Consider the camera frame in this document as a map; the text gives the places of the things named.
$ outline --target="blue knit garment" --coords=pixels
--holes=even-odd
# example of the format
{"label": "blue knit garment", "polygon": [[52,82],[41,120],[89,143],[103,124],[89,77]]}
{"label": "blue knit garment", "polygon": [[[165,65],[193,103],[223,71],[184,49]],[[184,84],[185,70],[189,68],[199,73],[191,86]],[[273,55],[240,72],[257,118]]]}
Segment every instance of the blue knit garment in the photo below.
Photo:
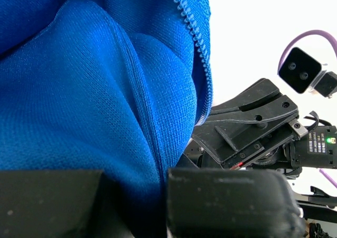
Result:
{"label": "blue knit garment", "polygon": [[0,169],[104,169],[136,237],[212,105],[208,0],[0,0]]}

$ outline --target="green led light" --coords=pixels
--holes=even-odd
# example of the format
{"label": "green led light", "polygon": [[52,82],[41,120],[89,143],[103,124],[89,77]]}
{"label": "green led light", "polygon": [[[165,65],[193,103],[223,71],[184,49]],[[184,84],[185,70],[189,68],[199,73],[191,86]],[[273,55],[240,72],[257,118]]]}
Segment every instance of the green led light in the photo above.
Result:
{"label": "green led light", "polygon": [[329,143],[329,144],[336,144],[337,139],[335,137],[327,138],[326,142]]}

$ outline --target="black camera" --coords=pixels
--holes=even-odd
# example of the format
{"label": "black camera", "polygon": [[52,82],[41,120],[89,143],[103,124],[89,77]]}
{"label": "black camera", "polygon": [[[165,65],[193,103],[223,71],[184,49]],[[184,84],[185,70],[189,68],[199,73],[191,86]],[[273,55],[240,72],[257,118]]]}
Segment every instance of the black camera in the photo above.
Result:
{"label": "black camera", "polygon": [[279,70],[280,78],[300,94],[315,87],[323,74],[322,65],[298,47],[290,51]]}

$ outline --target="white wall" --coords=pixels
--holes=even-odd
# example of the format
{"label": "white wall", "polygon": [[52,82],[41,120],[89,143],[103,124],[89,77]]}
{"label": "white wall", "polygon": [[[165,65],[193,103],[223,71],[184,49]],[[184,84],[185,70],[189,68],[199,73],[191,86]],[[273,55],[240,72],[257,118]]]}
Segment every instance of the white wall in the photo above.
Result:
{"label": "white wall", "polygon": [[[210,0],[211,65],[214,103],[219,104],[253,84],[269,78],[297,103],[301,116],[315,110],[320,118],[337,125],[337,95],[297,94],[277,76],[277,64],[287,44],[299,34],[322,29],[337,38],[336,0]],[[311,36],[296,45],[328,69],[337,72],[330,44]],[[337,236],[337,226],[330,235]]]}

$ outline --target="blue zipper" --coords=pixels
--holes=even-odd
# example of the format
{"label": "blue zipper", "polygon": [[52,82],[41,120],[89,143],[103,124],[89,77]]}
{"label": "blue zipper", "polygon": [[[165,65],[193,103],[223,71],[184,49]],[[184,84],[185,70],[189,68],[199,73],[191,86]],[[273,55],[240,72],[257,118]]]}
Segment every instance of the blue zipper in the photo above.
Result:
{"label": "blue zipper", "polygon": [[194,41],[195,46],[197,47],[197,51],[201,58],[201,62],[203,63],[205,76],[206,76],[206,93],[205,93],[205,101],[202,108],[201,116],[196,121],[196,125],[202,125],[211,109],[213,103],[213,86],[212,86],[212,75],[211,75],[211,66],[210,66],[210,53],[204,44],[204,39],[202,38],[202,33],[198,27],[198,24],[194,18],[191,8],[189,8],[189,4],[187,0],[174,0],[176,4],[178,4],[177,9],[181,11],[181,16],[184,18],[184,21],[187,25],[187,28],[190,30],[190,35]]}

